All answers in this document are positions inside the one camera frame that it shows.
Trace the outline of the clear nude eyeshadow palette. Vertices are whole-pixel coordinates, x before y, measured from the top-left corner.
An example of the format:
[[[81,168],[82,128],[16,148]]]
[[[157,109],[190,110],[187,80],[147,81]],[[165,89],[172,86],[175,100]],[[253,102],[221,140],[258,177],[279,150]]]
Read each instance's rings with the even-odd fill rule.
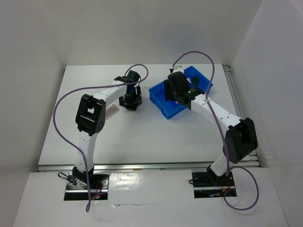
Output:
[[[115,104],[111,105],[109,108],[106,109],[105,120],[109,119],[117,112],[119,112],[119,108]]]

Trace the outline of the dark green labelled round puff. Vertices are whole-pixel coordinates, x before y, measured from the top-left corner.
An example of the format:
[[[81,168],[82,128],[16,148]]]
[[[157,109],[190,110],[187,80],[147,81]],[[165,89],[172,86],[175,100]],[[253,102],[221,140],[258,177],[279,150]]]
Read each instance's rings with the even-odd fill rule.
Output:
[[[191,84],[192,84],[194,87],[197,87],[197,86],[198,86],[198,83],[199,83],[199,77],[193,76],[192,79],[191,79]]]

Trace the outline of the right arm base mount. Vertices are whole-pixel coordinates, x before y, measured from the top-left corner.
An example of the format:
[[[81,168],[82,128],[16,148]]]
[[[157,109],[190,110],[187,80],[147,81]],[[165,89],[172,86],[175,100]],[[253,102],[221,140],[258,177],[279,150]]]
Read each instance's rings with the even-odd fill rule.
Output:
[[[217,180],[211,180],[207,172],[193,172],[192,179],[188,181],[194,188],[194,198],[219,198],[237,197],[235,183],[232,172],[228,176],[223,176]]]

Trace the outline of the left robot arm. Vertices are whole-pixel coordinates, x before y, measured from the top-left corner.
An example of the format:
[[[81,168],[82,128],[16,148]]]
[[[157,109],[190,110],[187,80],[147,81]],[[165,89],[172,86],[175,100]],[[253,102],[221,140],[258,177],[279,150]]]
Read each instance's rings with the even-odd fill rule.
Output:
[[[136,111],[142,103],[141,88],[136,85],[140,75],[130,70],[126,76],[114,79],[113,87],[106,88],[94,95],[84,94],[81,97],[76,114],[76,124],[80,131],[78,155],[72,170],[77,184],[87,189],[94,182],[93,155],[98,134],[105,126],[106,109],[116,100],[129,111]]]

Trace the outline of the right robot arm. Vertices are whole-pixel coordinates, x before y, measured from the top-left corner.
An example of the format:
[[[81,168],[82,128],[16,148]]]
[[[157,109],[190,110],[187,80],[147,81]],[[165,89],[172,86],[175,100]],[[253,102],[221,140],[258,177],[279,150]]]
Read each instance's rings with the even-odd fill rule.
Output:
[[[214,102],[208,91],[191,87],[181,71],[168,75],[164,81],[165,99],[176,101],[217,126],[223,140],[221,154],[206,171],[211,185],[218,185],[232,167],[258,148],[255,124],[250,118],[242,119]]]

